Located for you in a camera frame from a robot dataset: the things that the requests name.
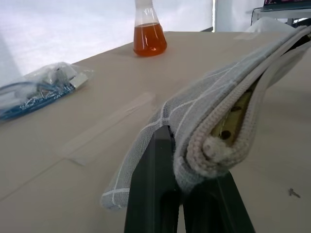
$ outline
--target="white wall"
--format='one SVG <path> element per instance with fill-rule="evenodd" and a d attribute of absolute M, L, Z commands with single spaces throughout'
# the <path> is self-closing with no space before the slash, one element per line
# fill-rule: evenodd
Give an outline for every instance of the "white wall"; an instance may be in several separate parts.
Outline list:
<path fill-rule="evenodd" d="M 212 26 L 212 0 L 154 0 L 154 7 L 165 31 Z M 73 63 L 131 42 L 134 17 L 134 0 L 2 0 L 0 86 L 17 70 Z"/>
<path fill-rule="evenodd" d="M 251 12 L 264 0 L 216 0 L 216 31 L 243 32 L 251 24 Z"/>

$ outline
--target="laptop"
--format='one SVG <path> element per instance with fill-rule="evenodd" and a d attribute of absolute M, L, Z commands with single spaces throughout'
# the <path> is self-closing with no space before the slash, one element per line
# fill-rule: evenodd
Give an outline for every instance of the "laptop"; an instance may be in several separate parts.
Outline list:
<path fill-rule="evenodd" d="M 265 0 L 261 11 L 284 11 L 309 8 L 311 8 L 311 0 Z"/>

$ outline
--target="plastic bag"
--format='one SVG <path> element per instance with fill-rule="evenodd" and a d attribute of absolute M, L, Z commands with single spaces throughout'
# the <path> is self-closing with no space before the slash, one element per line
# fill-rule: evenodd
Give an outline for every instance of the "plastic bag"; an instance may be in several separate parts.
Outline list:
<path fill-rule="evenodd" d="M 256 21 L 252 26 L 246 29 L 247 33 L 263 33 L 263 32 L 294 32 L 295 28 L 282 23 L 274 18 L 262 17 Z"/>
<path fill-rule="evenodd" d="M 0 87 L 0 121 L 23 116 L 74 92 L 93 76 L 92 70 L 65 62 L 44 66 L 24 82 Z"/>

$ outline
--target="white stripe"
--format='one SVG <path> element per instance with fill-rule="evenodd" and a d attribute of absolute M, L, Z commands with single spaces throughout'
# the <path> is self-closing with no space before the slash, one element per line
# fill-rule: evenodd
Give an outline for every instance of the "white stripe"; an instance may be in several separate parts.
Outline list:
<path fill-rule="evenodd" d="M 177 134 L 178 134 L 178 132 L 179 132 L 179 130 L 180 130 L 180 127 L 181 127 L 182 123 L 184 122 L 186 116 L 188 115 L 188 113 L 190 112 L 190 110 L 192 109 L 192 107 L 195 105 L 195 103 L 196 103 L 198 100 L 200 100 L 201 98 L 203 98 L 204 96 L 206 96 L 206 92 L 207 92 L 207 94 L 208 94 L 208 91 L 209 91 L 211 88 L 213 88 L 213 86 L 214 86 L 215 84 L 217 84 L 223 77 L 225 77 L 226 74 L 229 73 L 233 68 L 235 68 L 235 67 L 236 67 L 237 65 L 239 65 L 242 61 L 244 61 L 244 59 L 245 59 L 245 58 L 243 58 L 240 62 L 236 63 L 232 68 L 230 68 L 222 77 L 220 77 L 215 83 L 213 83 L 213 85 L 212 85 L 208 90 L 206 90 L 205 92 L 203 92 L 203 93 L 192 103 L 192 105 L 189 107 L 189 109 L 186 111 L 186 113 L 184 114 L 183 118 L 181 119 L 181 121 L 180 121 L 180 123 L 179 123 L 179 125 L 178 125 L 178 128 L 177 128 L 177 130 L 176 130 L 175 137 L 177 137 Z"/>
<path fill-rule="evenodd" d="M 213 77 L 213 76 L 215 76 L 215 75 L 217 75 L 217 74 L 224 73 L 225 71 L 228 71 L 228 70 L 230 70 L 230 69 L 232 69 L 232 68 L 228 68 L 228 69 L 225 69 L 225 70 L 223 70 L 223 71 L 221 71 L 221 72 L 218 72 L 218 73 L 216 73 L 216 74 L 212 74 L 212 75 L 206 77 L 205 79 L 210 78 L 210 77 Z M 177 110 L 177 109 L 179 109 L 179 108 L 185 106 L 186 104 L 192 103 L 193 101 L 195 101 L 195 100 L 190 100 L 190 101 L 188 101 L 188 102 L 186 102 L 186 103 L 183 103 L 183 104 L 181 104 L 181 105 L 175 107 L 175 108 L 171 111 L 169 117 L 163 117 L 163 108 L 164 108 L 164 105 L 166 104 L 166 102 L 165 102 L 164 105 L 163 105 L 163 107 L 162 107 L 162 109 L 161 109 L 161 116 L 163 117 L 162 119 L 163 119 L 163 120 L 170 120 L 170 117 L 171 117 L 171 115 L 173 114 L 173 112 L 174 112 L 175 110 Z M 150 126 L 154 126 L 154 125 L 158 124 L 159 122 L 162 122 L 161 117 L 160 117 L 160 119 L 158 119 L 158 120 L 156 120 L 156 121 L 154 121 L 154 122 L 149 123 L 148 125 L 146 125 L 144 128 L 142 128 L 142 129 L 140 130 L 140 132 L 144 131 L 145 129 L 147 129 L 147 128 L 150 127 Z"/>
<path fill-rule="evenodd" d="M 164 111 L 164 107 L 166 105 L 167 101 L 165 101 L 165 103 L 163 104 L 162 108 L 161 108 L 161 113 L 160 113 L 160 128 L 163 126 L 163 122 L 162 122 L 162 119 L 163 119 L 163 111 Z"/>
<path fill-rule="evenodd" d="M 114 189 L 114 190 L 104 193 L 102 197 L 110 195 L 112 193 L 129 193 L 129 192 L 130 192 L 130 188 L 119 188 L 119 189 Z"/>
<path fill-rule="evenodd" d="M 118 176 L 117 176 L 117 180 L 116 180 L 116 184 L 115 184 L 115 187 L 114 187 L 114 191 L 116 191 L 117 184 L 118 184 L 118 181 L 119 181 L 119 176 L 120 176 L 120 173 L 121 173 L 121 170 L 122 170 L 122 167 L 123 167 L 125 159 L 126 159 L 126 157 L 122 161 L 122 165 L 120 167 L 120 170 L 119 170 L 119 173 L 118 173 Z M 112 193 L 112 204 L 116 205 L 116 203 L 115 203 L 115 192 Z"/>

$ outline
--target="orange liquid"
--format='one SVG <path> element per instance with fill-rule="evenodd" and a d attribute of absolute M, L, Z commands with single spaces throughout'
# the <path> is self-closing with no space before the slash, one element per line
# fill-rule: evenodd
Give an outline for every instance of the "orange liquid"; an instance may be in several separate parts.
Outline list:
<path fill-rule="evenodd" d="M 140 56 L 154 56 L 165 51 L 167 43 L 159 23 L 141 24 L 134 28 L 134 52 Z"/>

